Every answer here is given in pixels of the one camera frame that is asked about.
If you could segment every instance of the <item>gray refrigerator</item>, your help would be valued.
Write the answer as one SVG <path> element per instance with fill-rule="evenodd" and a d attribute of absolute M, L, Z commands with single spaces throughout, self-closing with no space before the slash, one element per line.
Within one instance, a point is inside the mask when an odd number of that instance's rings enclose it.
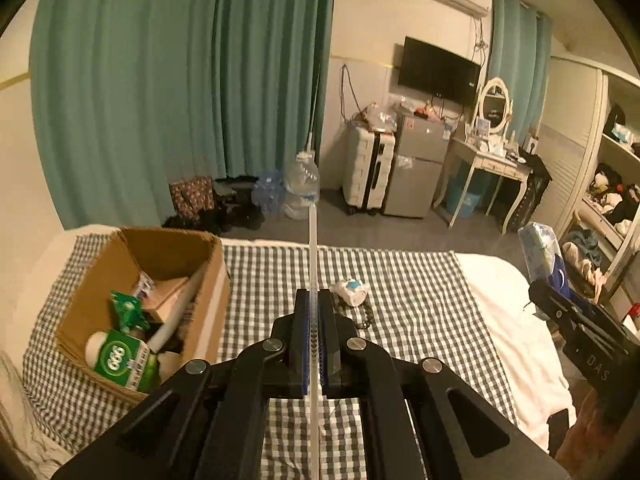
<path fill-rule="evenodd" d="M 424 218 L 433 202 L 449 136 L 444 124 L 401 114 L 386 188 L 385 215 Z"/>

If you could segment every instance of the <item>flat screen tv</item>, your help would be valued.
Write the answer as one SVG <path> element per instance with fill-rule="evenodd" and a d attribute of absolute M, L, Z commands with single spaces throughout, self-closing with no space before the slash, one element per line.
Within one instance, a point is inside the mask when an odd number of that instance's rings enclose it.
<path fill-rule="evenodd" d="M 398 84 L 467 106 L 474 102 L 480 66 L 435 45 L 404 38 Z"/>

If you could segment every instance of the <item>table leg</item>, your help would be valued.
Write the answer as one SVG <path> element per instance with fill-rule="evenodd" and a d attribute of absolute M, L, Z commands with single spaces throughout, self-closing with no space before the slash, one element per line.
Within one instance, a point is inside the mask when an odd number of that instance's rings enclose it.
<path fill-rule="evenodd" d="M 433 208 L 437 209 L 438 206 L 442 203 L 442 201 L 444 200 L 444 195 L 447 192 L 447 186 L 449 185 L 449 173 L 451 171 L 451 163 L 453 160 L 453 155 L 451 153 L 447 154 L 447 156 L 444 159 L 444 174 L 442 175 L 442 182 L 440 183 L 440 194 L 438 195 L 438 198 L 436 199 L 436 201 L 433 203 Z"/>
<path fill-rule="evenodd" d="M 494 206 L 494 202 L 495 202 L 495 197 L 498 196 L 498 191 L 500 191 L 500 186 L 502 185 L 502 176 L 500 176 L 500 178 L 498 179 L 498 184 L 495 185 L 495 191 L 494 191 L 494 195 L 491 197 L 491 202 L 489 202 L 489 207 L 486 209 L 486 216 L 489 216 L 489 212 L 491 211 L 491 208 Z"/>
<path fill-rule="evenodd" d="M 456 206 L 456 210 L 453 212 L 453 216 L 451 217 L 451 222 L 449 222 L 449 229 L 453 227 L 454 222 L 456 221 L 456 217 L 460 212 L 460 208 L 462 207 L 462 201 L 465 199 L 466 190 L 469 188 L 469 183 L 471 183 L 471 177 L 474 174 L 474 165 L 472 164 L 469 168 L 469 174 L 466 177 L 465 187 L 462 189 L 462 193 L 460 194 L 460 199 L 458 200 L 458 205 Z"/>
<path fill-rule="evenodd" d="M 516 197 L 516 200 L 513 201 L 513 205 L 511 206 L 511 209 L 509 209 L 509 212 L 507 213 L 507 216 L 504 219 L 504 224 L 502 224 L 503 235 L 507 234 L 507 225 L 509 224 L 509 220 L 511 220 L 511 215 L 513 214 L 514 211 L 516 211 L 516 208 L 520 204 L 520 201 L 522 200 L 522 197 L 524 196 L 524 193 L 526 190 L 527 190 L 527 179 L 525 178 L 524 180 L 520 181 L 520 191 L 518 192 L 518 196 Z"/>

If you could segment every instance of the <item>metal screw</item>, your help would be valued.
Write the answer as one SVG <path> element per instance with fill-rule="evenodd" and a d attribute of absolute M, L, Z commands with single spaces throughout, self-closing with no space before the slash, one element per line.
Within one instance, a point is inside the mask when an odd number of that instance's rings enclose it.
<path fill-rule="evenodd" d="M 272 337 L 271 339 L 267 339 L 264 343 L 262 343 L 262 348 L 264 348 L 267 352 L 277 352 L 282 348 L 282 341 Z"/>
<path fill-rule="evenodd" d="M 422 369 L 430 374 L 439 374 L 442 371 L 442 363 L 433 357 L 422 361 Z"/>
<path fill-rule="evenodd" d="M 367 342 L 361 337 L 352 337 L 347 341 L 347 348 L 351 350 L 364 350 Z"/>
<path fill-rule="evenodd" d="M 187 363 L 186 370 L 188 374 L 198 375 L 207 369 L 207 362 L 203 359 L 192 359 Z"/>

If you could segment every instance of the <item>green package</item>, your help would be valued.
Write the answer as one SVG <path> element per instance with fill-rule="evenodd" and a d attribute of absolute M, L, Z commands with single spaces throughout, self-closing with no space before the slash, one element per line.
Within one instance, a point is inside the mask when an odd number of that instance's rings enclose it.
<path fill-rule="evenodd" d="M 109 330 L 94 370 L 129 390 L 148 393 L 159 383 L 158 358 L 145 342 Z"/>
<path fill-rule="evenodd" d="M 129 330 L 135 327 L 139 327 L 142 330 L 149 329 L 149 323 L 142 312 L 142 303 L 138 298 L 112 290 L 111 299 L 118 315 L 118 324 L 121 332 L 129 333 Z"/>

